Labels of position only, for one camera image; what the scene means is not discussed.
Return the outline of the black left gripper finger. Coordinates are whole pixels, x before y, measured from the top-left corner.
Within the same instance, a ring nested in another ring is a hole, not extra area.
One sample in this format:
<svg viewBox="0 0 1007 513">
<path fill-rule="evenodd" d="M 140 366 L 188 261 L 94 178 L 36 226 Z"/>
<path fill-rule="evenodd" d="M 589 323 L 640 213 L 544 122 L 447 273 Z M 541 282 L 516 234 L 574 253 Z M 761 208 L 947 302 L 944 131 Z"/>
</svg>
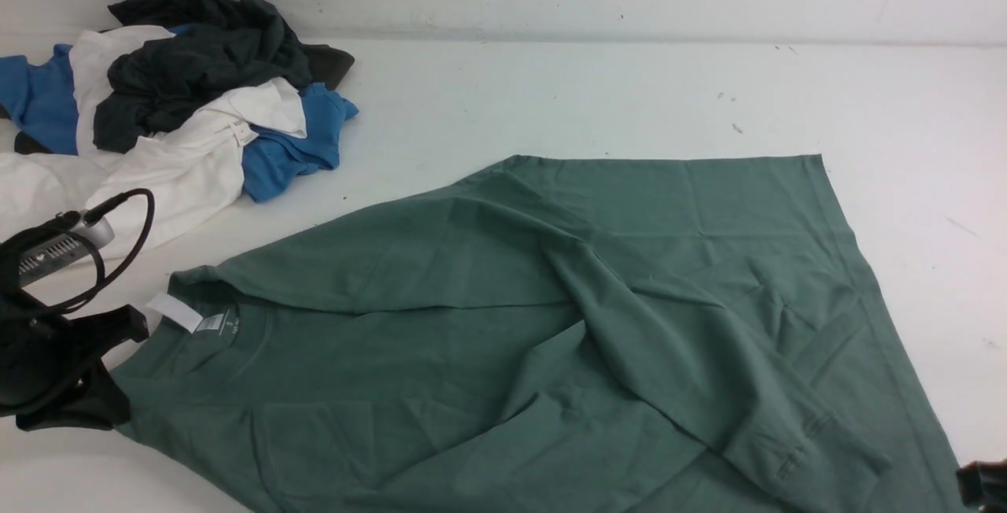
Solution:
<svg viewBox="0 0 1007 513">
<path fill-rule="evenodd" d="M 87 370 L 71 388 L 35 412 L 16 414 L 16 427 L 25 433 L 46 428 L 114 430 L 129 423 L 131 406 L 102 363 Z"/>
<path fill-rule="evenodd" d="M 146 316 L 132 305 L 68 320 L 66 355 L 71 361 L 98 361 L 123 342 L 144 342 L 149 337 Z"/>
</svg>

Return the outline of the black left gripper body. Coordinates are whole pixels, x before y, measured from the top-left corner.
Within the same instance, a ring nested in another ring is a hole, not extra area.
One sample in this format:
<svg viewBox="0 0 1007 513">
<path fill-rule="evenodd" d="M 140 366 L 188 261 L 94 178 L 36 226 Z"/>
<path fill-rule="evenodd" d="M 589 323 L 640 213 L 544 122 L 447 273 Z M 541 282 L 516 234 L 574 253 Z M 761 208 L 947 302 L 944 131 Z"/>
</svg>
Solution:
<svg viewBox="0 0 1007 513">
<path fill-rule="evenodd" d="M 47 406 L 96 362 L 83 332 L 26 292 L 2 295 L 1 333 L 3 417 Z"/>
</svg>

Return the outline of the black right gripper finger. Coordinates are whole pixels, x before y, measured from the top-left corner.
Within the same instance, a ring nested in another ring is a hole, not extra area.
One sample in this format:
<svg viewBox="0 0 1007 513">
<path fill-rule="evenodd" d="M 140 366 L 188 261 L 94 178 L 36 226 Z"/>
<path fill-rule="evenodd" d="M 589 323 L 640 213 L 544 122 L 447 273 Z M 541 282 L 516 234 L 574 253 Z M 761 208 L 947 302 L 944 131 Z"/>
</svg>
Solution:
<svg viewBox="0 0 1007 513">
<path fill-rule="evenodd" d="M 976 460 L 957 469 L 957 487 L 963 506 L 979 512 L 1006 512 L 1006 459 Z"/>
</svg>

